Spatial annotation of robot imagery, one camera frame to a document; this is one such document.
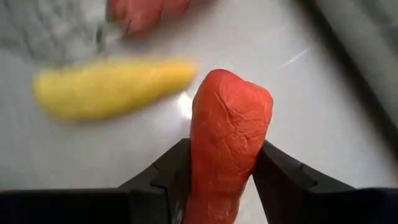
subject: red clay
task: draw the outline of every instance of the red clay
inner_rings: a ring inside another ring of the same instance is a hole
[[[207,75],[193,101],[185,224],[235,221],[271,116],[267,90],[226,70]]]

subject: white table surface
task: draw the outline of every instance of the white table surface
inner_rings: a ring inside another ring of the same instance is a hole
[[[184,92],[121,118],[70,125],[49,120],[32,98],[37,67],[0,54],[0,189],[116,187],[188,137],[190,99],[225,68],[267,88],[267,140],[354,187],[398,187],[398,163],[338,63],[293,1],[220,0],[190,10],[121,54],[183,57],[200,71]],[[252,180],[236,223],[264,223]]]

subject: blurry red object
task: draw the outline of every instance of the blurry red object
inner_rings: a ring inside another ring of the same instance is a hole
[[[272,116],[267,90],[211,71],[193,100],[191,195],[184,224],[232,224]]]
[[[109,13],[122,21],[126,35],[141,35],[157,27],[163,17],[180,17],[191,0],[109,0]]]

